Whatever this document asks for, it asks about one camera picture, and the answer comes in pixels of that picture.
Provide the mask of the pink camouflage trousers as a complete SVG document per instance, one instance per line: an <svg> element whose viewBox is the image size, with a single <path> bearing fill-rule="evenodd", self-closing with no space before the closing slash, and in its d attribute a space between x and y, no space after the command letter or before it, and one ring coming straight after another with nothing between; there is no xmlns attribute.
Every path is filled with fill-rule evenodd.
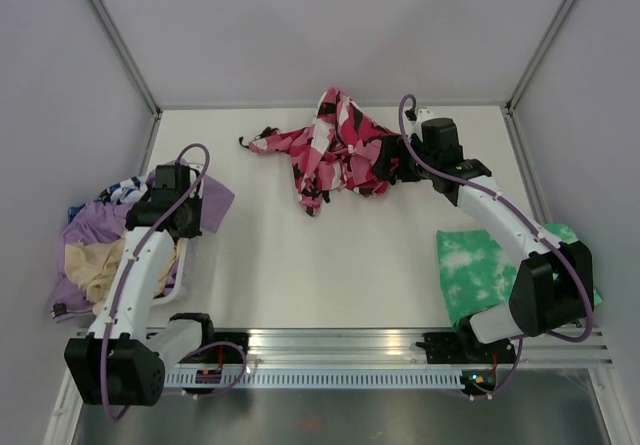
<svg viewBox="0 0 640 445"><path fill-rule="evenodd" d="M240 145L255 154L282 153L291 161L299 206L317 216L333 191L348 190L364 198L385 194L394 184L378 180L372 165L380 150L379 140L401 135L380 124L337 87L326 90L321 100L335 103L335 112L315 111L306 127L281 131L267 127Z"/></svg>

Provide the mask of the purple trousers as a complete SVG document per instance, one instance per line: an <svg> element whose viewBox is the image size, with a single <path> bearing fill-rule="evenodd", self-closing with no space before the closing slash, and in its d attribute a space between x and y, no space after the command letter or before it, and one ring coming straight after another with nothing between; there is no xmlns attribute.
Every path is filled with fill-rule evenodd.
<svg viewBox="0 0 640 445"><path fill-rule="evenodd" d="M145 178L149 187L154 176ZM115 224L113 215L107 211L92 213L89 207L76 216L71 224L62 231L57 245L58 282L50 298L51 315L54 321L62 322L76 316L92 312L92 305L87 302L82 292L72 284L64 274L64 247L66 244L111 243L124 239L124 230Z"/></svg>

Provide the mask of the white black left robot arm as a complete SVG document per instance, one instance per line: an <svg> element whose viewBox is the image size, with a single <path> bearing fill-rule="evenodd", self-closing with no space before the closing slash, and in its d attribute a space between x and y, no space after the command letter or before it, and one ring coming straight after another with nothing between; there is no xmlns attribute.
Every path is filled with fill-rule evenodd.
<svg viewBox="0 0 640 445"><path fill-rule="evenodd" d="M159 165L147 196L129 210L124 251L106 302L82 338L68 341L64 359L84 403L153 406L165 376L190 356L210 360L218 339L206 313L177 313L148 336L161 278L182 239L201 236L201 172L182 163Z"/></svg>

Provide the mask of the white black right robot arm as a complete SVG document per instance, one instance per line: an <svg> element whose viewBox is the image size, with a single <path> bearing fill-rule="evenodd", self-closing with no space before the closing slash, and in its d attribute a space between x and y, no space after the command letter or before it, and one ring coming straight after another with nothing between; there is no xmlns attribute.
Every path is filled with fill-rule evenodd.
<svg viewBox="0 0 640 445"><path fill-rule="evenodd" d="M461 318L457 352L480 360L492 344L543 334L581 343L593 330L592 255L581 241L547 231L505 197L491 170L467 158L450 118L430 118L414 133L381 136L375 172L390 181L428 180L484 227L516 268L507 301Z"/></svg>

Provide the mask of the green white folded trousers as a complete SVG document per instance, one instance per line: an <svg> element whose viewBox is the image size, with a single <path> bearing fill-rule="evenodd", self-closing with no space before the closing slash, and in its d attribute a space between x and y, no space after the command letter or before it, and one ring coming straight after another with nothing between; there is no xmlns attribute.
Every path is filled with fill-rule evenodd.
<svg viewBox="0 0 640 445"><path fill-rule="evenodd" d="M440 288L452 326L468 320L485 337L522 335L509 299L520 260L511 259L487 231L436 234Z"/></svg>

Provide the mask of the blue white patterned garment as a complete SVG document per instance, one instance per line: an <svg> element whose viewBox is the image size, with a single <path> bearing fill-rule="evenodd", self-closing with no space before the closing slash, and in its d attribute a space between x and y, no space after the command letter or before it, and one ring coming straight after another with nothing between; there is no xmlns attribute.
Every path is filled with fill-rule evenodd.
<svg viewBox="0 0 640 445"><path fill-rule="evenodd" d="M112 184L106 187L93 201L70 207L67 211L67 223L71 224L77 215L89 207L92 213L110 212L115 224L123 231L130 206L140 201L148 190L149 185L143 176L134 176Z"/></svg>

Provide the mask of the beige garment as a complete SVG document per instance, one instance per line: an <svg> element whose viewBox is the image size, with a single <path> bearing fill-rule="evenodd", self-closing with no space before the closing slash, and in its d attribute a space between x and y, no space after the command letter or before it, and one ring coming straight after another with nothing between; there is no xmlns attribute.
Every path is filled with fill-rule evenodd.
<svg viewBox="0 0 640 445"><path fill-rule="evenodd" d="M125 251L125 240L111 243L71 243L64 247L64 274L77 286L94 315L109 295L118 266Z"/></svg>

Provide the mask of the aluminium left side rail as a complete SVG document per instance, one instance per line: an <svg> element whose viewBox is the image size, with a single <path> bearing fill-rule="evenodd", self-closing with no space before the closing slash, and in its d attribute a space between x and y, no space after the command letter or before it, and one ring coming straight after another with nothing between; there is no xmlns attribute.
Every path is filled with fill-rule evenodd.
<svg viewBox="0 0 640 445"><path fill-rule="evenodd" d="M162 112L154 115L151 118L151 122L144 133L142 148L135 168L135 172L137 175L142 175L147 170L161 119Z"/></svg>

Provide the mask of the aluminium frame rear rail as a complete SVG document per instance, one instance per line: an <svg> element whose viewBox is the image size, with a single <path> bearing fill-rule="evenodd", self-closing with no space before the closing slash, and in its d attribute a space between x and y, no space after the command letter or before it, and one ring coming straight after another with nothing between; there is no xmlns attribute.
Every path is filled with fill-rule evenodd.
<svg viewBox="0 0 640 445"><path fill-rule="evenodd" d="M335 103L321 100L318 105L314 107L315 111L320 112L335 112L338 106ZM204 111L204 110L275 110L276 106L266 106L266 105L224 105L224 106L169 106L165 108L165 111Z"/></svg>

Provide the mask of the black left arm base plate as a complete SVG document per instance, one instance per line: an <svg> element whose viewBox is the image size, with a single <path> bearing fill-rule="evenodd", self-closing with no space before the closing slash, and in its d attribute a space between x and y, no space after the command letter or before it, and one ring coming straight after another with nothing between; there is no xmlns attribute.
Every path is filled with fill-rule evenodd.
<svg viewBox="0 0 640 445"><path fill-rule="evenodd" d="M242 364L243 359L247 358L248 349L248 332L222 331L214 335L211 343L202 345L187 354L180 363L204 363L218 367Z"/></svg>

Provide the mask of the aluminium front rail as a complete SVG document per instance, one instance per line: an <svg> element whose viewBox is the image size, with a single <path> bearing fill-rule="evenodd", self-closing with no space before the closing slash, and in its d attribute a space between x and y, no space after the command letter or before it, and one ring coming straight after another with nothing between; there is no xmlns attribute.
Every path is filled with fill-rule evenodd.
<svg viewBox="0 0 640 445"><path fill-rule="evenodd" d="M216 338L237 343L250 368L485 368L508 369L516 357L522 369L611 368L603 334L581 343L548 335L491 345L468 357L454 334L438 328L400 329L219 329Z"/></svg>

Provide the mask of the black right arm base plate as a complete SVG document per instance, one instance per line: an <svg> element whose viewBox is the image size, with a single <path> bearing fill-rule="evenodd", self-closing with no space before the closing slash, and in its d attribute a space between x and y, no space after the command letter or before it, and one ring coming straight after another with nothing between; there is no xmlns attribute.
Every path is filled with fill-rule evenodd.
<svg viewBox="0 0 640 445"><path fill-rule="evenodd" d="M507 339L494 344L465 343L452 331L426 332L415 342L428 364L498 365L513 364L515 347Z"/></svg>

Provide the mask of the aluminium frame rear left post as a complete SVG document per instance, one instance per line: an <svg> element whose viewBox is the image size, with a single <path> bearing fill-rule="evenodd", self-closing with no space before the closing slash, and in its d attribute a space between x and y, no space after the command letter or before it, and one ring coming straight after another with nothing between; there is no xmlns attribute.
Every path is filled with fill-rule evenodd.
<svg viewBox="0 0 640 445"><path fill-rule="evenodd" d="M154 119L161 114L161 107L154 98L146 80L144 79L129 47L121 35L111 13L104 0L85 0L91 10L98 26L103 31L110 46L112 47L119 63L123 67L126 75L139 98L150 112Z"/></svg>

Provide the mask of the aluminium frame post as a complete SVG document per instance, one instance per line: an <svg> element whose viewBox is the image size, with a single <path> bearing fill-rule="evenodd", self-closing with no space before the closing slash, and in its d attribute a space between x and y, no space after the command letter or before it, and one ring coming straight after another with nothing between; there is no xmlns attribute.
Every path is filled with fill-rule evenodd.
<svg viewBox="0 0 640 445"><path fill-rule="evenodd" d="M553 44L558 39L560 33L567 25L572 13L577 7L580 0L561 0L556 8L551 21L543 32L534 53L527 62L523 73L518 79L509 99L506 101L504 110L509 116L512 116L516 107L522 101L525 92L528 90L532 80L534 79L538 69L542 65L544 59L550 52Z"/></svg>
<svg viewBox="0 0 640 445"><path fill-rule="evenodd" d="M129 47L121 35L111 13L104 0L85 0L91 10L98 26L103 31L110 46L112 47L119 63L123 67L126 75L139 98L150 112L154 119L161 114L161 107L154 98L146 80L144 79Z"/></svg>

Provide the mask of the aluminium frame rear right post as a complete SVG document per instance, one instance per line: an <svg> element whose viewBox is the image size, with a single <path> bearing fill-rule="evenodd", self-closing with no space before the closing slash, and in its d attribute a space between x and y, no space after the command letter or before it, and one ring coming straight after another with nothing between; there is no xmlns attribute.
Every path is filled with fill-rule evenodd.
<svg viewBox="0 0 640 445"><path fill-rule="evenodd" d="M561 0L556 8L551 21L543 32L534 53L527 62L523 73L518 79L509 99L506 101L504 110L509 116L512 116L516 107L522 101L525 92L528 90L532 80L534 79L538 69L542 65L544 59L550 52L553 44L558 39L560 33L567 25L572 13L577 7L580 0Z"/></svg>

